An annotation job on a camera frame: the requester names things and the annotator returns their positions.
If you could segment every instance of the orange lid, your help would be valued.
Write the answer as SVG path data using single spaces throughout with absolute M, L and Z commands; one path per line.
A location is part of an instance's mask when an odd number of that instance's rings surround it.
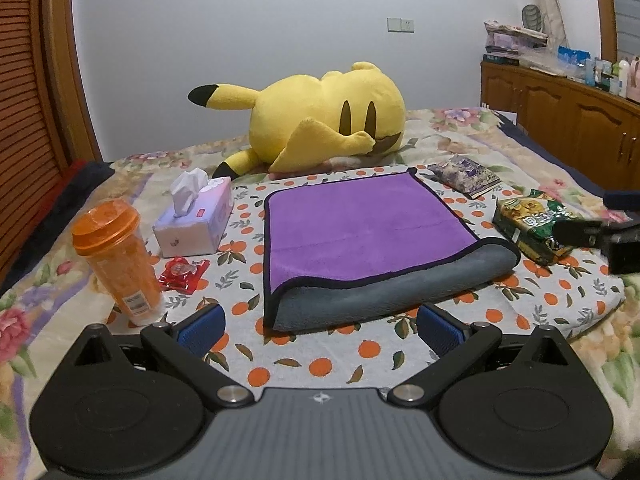
M 71 228 L 74 248 L 88 256 L 109 247 L 138 227 L 140 215 L 121 198 L 103 202 L 83 214 Z

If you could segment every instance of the silver bolt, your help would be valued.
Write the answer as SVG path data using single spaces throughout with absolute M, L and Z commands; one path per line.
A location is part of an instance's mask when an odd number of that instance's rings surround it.
M 413 402 L 424 397 L 424 390 L 417 384 L 400 384 L 393 389 L 394 395 L 406 402 Z
M 218 390 L 218 397 L 220 400 L 224 400 L 225 402 L 241 402 L 245 400 L 249 396 L 249 390 L 247 390 L 244 386 L 222 386 Z

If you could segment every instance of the purple towel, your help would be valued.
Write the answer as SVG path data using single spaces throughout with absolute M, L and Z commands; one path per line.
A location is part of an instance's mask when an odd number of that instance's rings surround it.
M 334 287 L 381 280 L 478 240 L 415 170 L 277 191 L 266 209 L 267 295 L 300 278 Z

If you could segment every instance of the yellow plush toy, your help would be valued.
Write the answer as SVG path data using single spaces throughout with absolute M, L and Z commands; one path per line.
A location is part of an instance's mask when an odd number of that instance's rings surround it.
M 219 84 L 194 88 L 189 100 L 217 110 L 251 109 L 251 147 L 219 165 L 217 176 L 237 178 L 261 163 L 274 173 L 308 170 L 334 156 L 395 151 L 404 133 L 404 101 L 372 63 L 321 79 L 293 75 L 262 91 Z

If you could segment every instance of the barcode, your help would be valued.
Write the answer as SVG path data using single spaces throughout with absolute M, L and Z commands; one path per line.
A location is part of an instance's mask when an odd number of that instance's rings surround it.
M 141 290 L 137 291 L 135 294 L 131 296 L 127 296 L 126 298 L 122 298 L 125 304 L 129 307 L 130 311 L 133 314 L 140 314 L 145 310 L 149 310 L 149 304 L 146 302 L 145 295 Z

